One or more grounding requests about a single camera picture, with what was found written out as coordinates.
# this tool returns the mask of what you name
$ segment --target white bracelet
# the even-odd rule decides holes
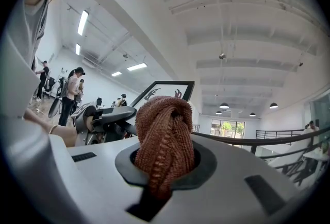
[[[52,134],[57,126],[60,126],[60,125],[56,124],[56,125],[52,126],[50,131],[49,131],[49,134]]]

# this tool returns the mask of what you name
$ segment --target black frame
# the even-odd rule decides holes
[[[131,104],[134,107],[155,85],[187,85],[186,92],[182,96],[182,99],[189,101],[192,91],[195,86],[195,81],[155,81],[146,90],[144,90]]]

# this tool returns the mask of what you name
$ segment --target brown knitted fabric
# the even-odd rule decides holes
[[[150,193],[158,199],[168,199],[172,181],[194,168],[191,115],[186,101],[166,96],[150,99],[137,113],[135,165],[149,174]]]

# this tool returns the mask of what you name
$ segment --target window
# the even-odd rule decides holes
[[[244,129],[245,122],[213,119],[211,135],[243,139]]]

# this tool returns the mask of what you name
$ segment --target black pants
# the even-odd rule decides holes
[[[62,113],[60,116],[60,120],[58,121],[59,125],[61,125],[61,126],[67,125],[67,121],[68,121],[72,106],[73,106],[73,102],[71,99],[69,99],[67,97],[62,98]]]
[[[76,101],[74,101],[74,103],[72,104],[72,108],[71,108],[71,111],[70,111],[70,115],[72,115],[73,113],[76,112],[77,110],[77,105],[78,103]]]
[[[46,80],[45,79],[40,79],[39,87],[38,87],[38,93],[37,97],[41,98],[42,97],[42,87],[45,85]]]

